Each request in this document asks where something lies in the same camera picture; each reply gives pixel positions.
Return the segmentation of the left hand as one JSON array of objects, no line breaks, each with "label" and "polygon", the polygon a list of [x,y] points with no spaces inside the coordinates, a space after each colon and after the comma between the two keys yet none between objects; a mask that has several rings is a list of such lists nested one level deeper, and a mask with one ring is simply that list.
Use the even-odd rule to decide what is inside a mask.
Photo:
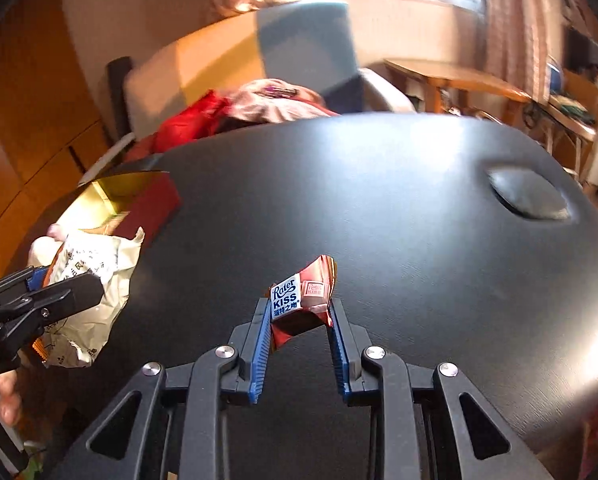
[{"label": "left hand", "polygon": [[22,397],[17,390],[17,372],[0,374],[0,419],[6,426],[15,427],[22,416]]}]

